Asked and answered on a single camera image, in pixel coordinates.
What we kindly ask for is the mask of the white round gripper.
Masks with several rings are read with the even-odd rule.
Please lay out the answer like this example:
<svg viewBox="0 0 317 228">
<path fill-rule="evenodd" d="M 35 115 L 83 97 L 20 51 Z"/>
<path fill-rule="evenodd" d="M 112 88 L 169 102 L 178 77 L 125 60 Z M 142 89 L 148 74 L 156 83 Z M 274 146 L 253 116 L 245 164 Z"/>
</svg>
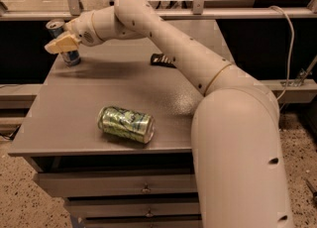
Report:
<svg viewBox="0 0 317 228">
<path fill-rule="evenodd" d="M 85 12 L 67 22 L 64 27 L 66 32 L 46 44 L 46 51 L 55 55 L 76 51 L 80 43 L 88 47 L 101 45 L 103 41 L 98 37 L 94 29 L 93 15 L 93 11 Z"/>
</svg>

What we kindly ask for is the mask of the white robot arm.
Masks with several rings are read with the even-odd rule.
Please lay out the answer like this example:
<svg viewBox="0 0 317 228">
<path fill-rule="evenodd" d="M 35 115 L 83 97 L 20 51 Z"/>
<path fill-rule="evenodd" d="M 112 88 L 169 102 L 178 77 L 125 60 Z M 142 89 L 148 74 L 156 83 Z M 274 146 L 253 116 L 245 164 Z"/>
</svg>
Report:
<svg viewBox="0 0 317 228">
<path fill-rule="evenodd" d="M 66 23 L 51 54 L 149 38 L 202 94 L 191 147 L 203 228 L 294 228 L 275 95 L 161 18 L 148 0 L 115 0 Z"/>
</svg>

